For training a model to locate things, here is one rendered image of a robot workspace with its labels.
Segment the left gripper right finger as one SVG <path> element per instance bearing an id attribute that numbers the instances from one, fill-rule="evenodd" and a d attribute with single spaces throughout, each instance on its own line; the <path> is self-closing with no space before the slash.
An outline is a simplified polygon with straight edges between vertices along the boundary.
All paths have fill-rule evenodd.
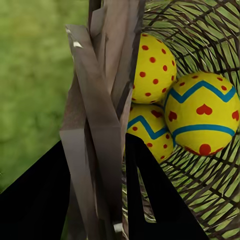
<path id="1" fill-rule="evenodd" d="M 128 132 L 125 140 L 129 240 L 210 240 L 145 142 Z M 145 220 L 140 181 L 156 223 Z"/>

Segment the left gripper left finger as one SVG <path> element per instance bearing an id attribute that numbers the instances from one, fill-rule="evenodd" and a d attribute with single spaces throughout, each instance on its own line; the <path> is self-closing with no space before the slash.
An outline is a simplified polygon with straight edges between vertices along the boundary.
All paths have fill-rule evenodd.
<path id="1" fill-rule="evenodd" d="M 70 182 L 60 140 L 0 194 L 0 240 L 61 240 Z"/>

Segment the wicker basket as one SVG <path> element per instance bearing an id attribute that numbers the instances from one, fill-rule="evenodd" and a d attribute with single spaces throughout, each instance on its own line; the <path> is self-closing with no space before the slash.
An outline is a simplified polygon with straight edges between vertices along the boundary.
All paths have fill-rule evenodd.
<path id="1" fill-rule="evenodd" d="M 171 0 L 166 3 L 157 3 L 160 5 L 151 8 L 145 8 L 150 4 L 161 1 L 166 0 L 103 0 L 101 8 L 101 0 L 89 0 L 88 21 L 85 15 L 87 27 L 65 23 L 74 62 L 73 81 L 67 93 L 67 102 L 59 127 L 59 135 L 70 171 L 67 240 L 129 240 L 125 142 L 142 33 L 150 34 L 155 38 L 158 36 L 152 33 L 165 37 L 165 39 L 161 37 L 158 37 L 158 39 L 162 42 L 167 41 L 171 46 L 167 47 L 178 54 L 179 57 L 170 50 L 175 61 L 177 60 L 180 63 L 187 74 L 194 73 L 189 55 L 194 60 L 198 72 L 206 72 L 203 66 L 204 63 L 208 72 L 211 73 L 206 63 L 206 57 L 212 64 L 213 73 L 219 74 L 224 78 L 225 73 L 228 73 L 228 80 L 232 82 L 234 87 L 235 84 L 231 72 L 236 71 L 236 89 L 237 78 L 240 85 L 238 74 L 240 67 L 236 66 L 230 49 L 231 46 L 238 57 L 240 65 L 240 41 L 237 38 L 237 36 L 240 36 L 240 31 L 235 32 L 225 22 L 227 21 L 240 30 L 233 16 L 238 20 L 240 20 L 240 17 L 226 5 L 229 2 L 240 13 L 240 5 L 236 0 L 213 0 L 217 3 L 215 6 L 205 3 L 203 0 Z M 177 1 L 191 3 L 196 5 L 196 7 L 176 4 Z M 187 11 L 187 13 L 171 7 L 172 5 L 177 5 Z M 197 10 L 203 14 L 198 14 L 199 16 L 197 16 L 180 5 Z M 198 5 L 204 5 L 209 10 L 204 12 Z M 235 24 L 216 10 L 221 6 L 228 11 Z M 174 15 L 169 11 L 176 12 L 179 15 Z M 212 12 L 223 23 L 209 15 Z M 191 20 L 186 14 L 191 14 L 196 19 L 193 18 Z M 157 16 L 148 18 L 153 15 Z M 175 19 L 167 18 L 164 15 L 173 16 Z M 206 21 L 205 16 L 211 19 L 219 30 Z M 179 17 L 185 20 L 181 20 Z M 205 30 L 197 23 L 198 20 L 205 23 L 209 31 L 209 27 L 212 27 L 223 34 L 224 38 L 219 39 L 211 31 Z M 165 24 L 171 24 L 175 27 L 152 27 L 154 23 L 157 23 L 156 21 L 168 22 Z M 222 28 L 231 35 L 226 36 Z M 171 29 L 175 33 L 171 34 L 171 31 L 164 29 Z M 177 37 L 176 34 L 183 36 L 188 42 Z M 207 34 L 213 36 L 216 41 Z M 199 40 L 205 46 L 197 43 L 193 38 Z M 236 51 L 230 42 L 232 38 L 234 39 Z M 192 52 L 180 41 L 195 51 Z M 228 64 L 221 45 L 225 41 L 228 43 L 234 68 L 231 68 Z M 176 50 L 171 44 L 178 47 L 183 53 Z M 218 52 L 217 44 L 220 45 L 222 56 Z M 210 47 L 214 49 L 216 57 L 211 52 Z M 204 52 L 204 49 L 207 49 L 210 59 Z M 199 51 L 202 52 L 204 59 L 199 54 Z M 198 60 L 193 55 L 194 53 L 196 53 Z M 218 71 L 212 55 L 218 62 L 220 68 Z M 189 59 L 192 70 L 184 57 Z M 225 64 L 226 69 L 222 66 L 221 60 Z M 176 66 L 178 77 L 185 76 L 185 72 L 177 63 Z M 179 143 L 176 143 L 172 155 L 163 163 L 159 163 L 173 185 L 182 182 L 175 189 L 183 187 L 178 192 L 179 195 L 188 193 L 183 198 L 183 201 L 199 224 L 203 226 L 202 229 L 207 233 L 209 239 L 235 240 L 240 238 L 240 231 L 228 238 L 222 237 L 224 233 L 240 228 L 240 213 L 228 217 L 236 209 L 240 210 L 240 200 L 239 202 L 233 201 L 240 193 L 240 182 L 230 197 L 225 196 L 225 193 L 240 173 L 240 164 L 236 164 L 240 156 L 240 144 L 233 162 L 229 162 L 240 140 L 239 138 L 233 147 L 236 135 L 240 135 L 238 129 L 231 142 L 221 150 L 220 157 L 216 157 L 218 153 L 206 156 L 198 170 L 192 175 L 190 172 L 197 164 L 202 162 L 197 163 L 203 156 L 193 154 L 191 158 L 176 166 L 183 158 L 191 154 Z M 224 160 L 223 156 L 228 146 L 227 158 Z M 175 158 L 168 162 L 176 153 Z M 210 158 L 210 160 L 204 165 L 206 167 L 202 174 L 197 178 L 194 177 L 204 167 L 201 166 L 207 158 Z M 213 160 L 217 160 L 217 162 L 208 168 Z M 186 162 L 188 164 L 181 169 Z M 223 163 L 222 166 L 215 171 L 220 162 Z M 186 172 L 185 170 L 191 164 L 193 166 Z M 222 173 L 226 165 L 230 165 L 230 167 Z M 170 167 L 164 169 L 167 166 Z M 235 173 L 229 178 L 229 183 L 223 192 L 220 193 L 219 189 L 229 180 L 224 182 L 234 167 L 237 168 Z M 204 181 L 200 181 L 211 168 L 213 169 L 210 175 Z M 183 175 L 175 178 L 180 173 Z M 207 185 L 206 182 L 215 174 L 213 181 Z M 186 180 L 179 181 L 185 176 L 188 177 Z M 140 173 L 138 177 L 142 179 Z M 221 178 L 222 180 L 217 188 L 212 188 Z M 193 181 L 185 184 L 189 179 Z M 189 189 L 195 183 L 199 185 Z M 140 181 L 139 185 L 145 221 L 152 220 L 157 223 L 151 203 L 148 200 L 149 197 L 146 193 L 144 182 Z M 212 193 L 202 196 L 208 190 Z M 219 197 L 208 200 L 214 194 Z M 201 203 L 189 206 L 195 200 L 206 196 L 208 197 Z M 225 201 L 216 204 L 221 198 Z M 194 211 L 194 209 L 211 201 L 214 202 L 206 209 L 198 212 Z M 226 213 L 215 223 L 209 225 L 208 223 L 211 219 L 224 213 L 217 214 L 228 203 L 232 204 L 233 207 L 225 211 Z M 216 209 L 205 220 L 202 219 L 205 213 L 214 208 Z M 220 224 L 231 219 L 232 221 L 225 228 L 218 231 L 215 230 Z M 149 221 L 147 222 L 149 223 Z"/>

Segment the easter egg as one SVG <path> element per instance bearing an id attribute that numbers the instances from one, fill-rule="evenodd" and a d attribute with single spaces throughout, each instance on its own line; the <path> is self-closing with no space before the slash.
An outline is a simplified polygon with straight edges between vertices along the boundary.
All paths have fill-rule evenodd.
<path id="1" fill-rule="evenodd" d="M 171 134 L 197 156 L 223 150 L 240 124 L 240 95 L 230 80 L 217 73 L 197 71 L 178 77 L 163 103 Z"/>
<path id="2" fill-rule="evenodd" d="M 148 105 L 164 100 L 177 74 L 175 57 L 167 45 L 151 34 L 142 33 L 131 101 Z"/>
<path id="3" fill-rule="evenodd" d="M 127 133 L 141 138 L 159 164 L 173 154 L 178 143 L 166 124 L 162 101 L 151 104 L 131 102 Z"/>

